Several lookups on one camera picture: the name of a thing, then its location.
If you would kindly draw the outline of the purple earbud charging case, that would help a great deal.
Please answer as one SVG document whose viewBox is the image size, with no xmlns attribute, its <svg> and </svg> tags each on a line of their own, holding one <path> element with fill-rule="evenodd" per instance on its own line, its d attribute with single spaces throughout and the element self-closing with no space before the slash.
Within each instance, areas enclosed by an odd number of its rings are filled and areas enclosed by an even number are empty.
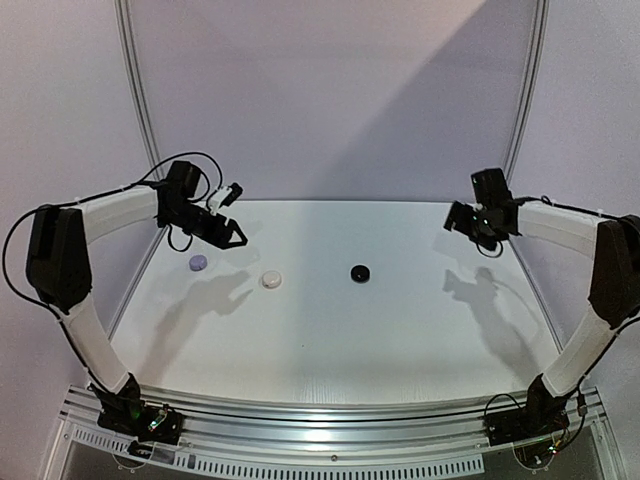
<svg viewBox="0 0 640 480">
<path fill-rule="evenodd" d="M 188 265 L 193 272 L 202 271 L 208 266 L 208 259 L 202 254 L 193 255 L 189 259 Z"/>
</svg>

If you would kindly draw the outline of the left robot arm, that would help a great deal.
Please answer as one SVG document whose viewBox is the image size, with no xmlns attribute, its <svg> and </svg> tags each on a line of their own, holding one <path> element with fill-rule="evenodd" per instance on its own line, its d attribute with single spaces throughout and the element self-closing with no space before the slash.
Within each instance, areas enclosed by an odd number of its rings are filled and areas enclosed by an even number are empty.
<svg viewBox="0 0 640 480">
<path fill-rule="evenodd" d="M 145 402 L 134 374 L 112 347 L 92 298 L 88 247 L 149 219 L 220 250 L 246 246 L 248 239 L 238 223 L 220 212 L 242 195 L 242 187 L 221 185 L 198 196 L 202 175 L 196 165 L 174 158 L 161 180 L 142 178 L 67 204 L 42 205 L 33 214 L 26 279 L 39 303 L 53 312 L 91 379 L 90 388 L 101 405 L 98 426 L 140 443 L 178 444 L 184 416 L 168 404 Z"/>
</svg>

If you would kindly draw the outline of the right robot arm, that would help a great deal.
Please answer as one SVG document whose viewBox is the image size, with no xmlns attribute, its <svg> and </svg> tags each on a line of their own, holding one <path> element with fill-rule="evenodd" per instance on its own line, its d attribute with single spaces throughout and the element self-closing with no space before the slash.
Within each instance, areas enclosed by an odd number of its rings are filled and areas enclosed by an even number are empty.
<svg viewBox="0 0 640 480">
<path fill-rule="evenodd" d="M 583 383 L 619 335 L 639 320 L 639 218 L 545 195 L 517 196 L 500 168 L 478 171 L 470 183 L 472 202 L 451 204 L 445 230 L 463 235 L 484 255 L 521 238 L 557 246 L 585 262 L 585 310 L 558 356 L 531 381 L 524 403 L 483 415 L 493 446 L 566 431 L 569 400 L 576 399 L 579 416 L 585 416 Z"/>
</svg>

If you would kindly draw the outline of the black earbud charging case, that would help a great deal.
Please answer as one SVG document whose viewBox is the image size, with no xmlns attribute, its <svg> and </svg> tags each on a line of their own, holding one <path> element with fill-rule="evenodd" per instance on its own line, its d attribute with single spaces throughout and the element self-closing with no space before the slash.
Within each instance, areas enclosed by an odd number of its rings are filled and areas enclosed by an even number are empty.
<svg viewBox="0 0 640 480">
<path fill-rule="evenodd" d="M 364 284 L 370 280 L 371 271 L 366 265 L 358 264 L 351 268 L 350 277 L 354 282 Z"/>
</svg>

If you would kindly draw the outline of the pink earbud charging case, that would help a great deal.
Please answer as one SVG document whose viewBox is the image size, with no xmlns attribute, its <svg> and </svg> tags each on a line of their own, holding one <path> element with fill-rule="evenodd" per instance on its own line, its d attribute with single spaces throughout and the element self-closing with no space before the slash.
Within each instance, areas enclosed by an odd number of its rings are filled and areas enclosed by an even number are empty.
<svg viewBox="0 0 640 480">
<path fill-rule="evenodd" d="M 273 290 L 278 288 L 283 282 L 282 274 L 276 270 L 265 271 L 260 278 L 263 288 Z"/>
</svg>

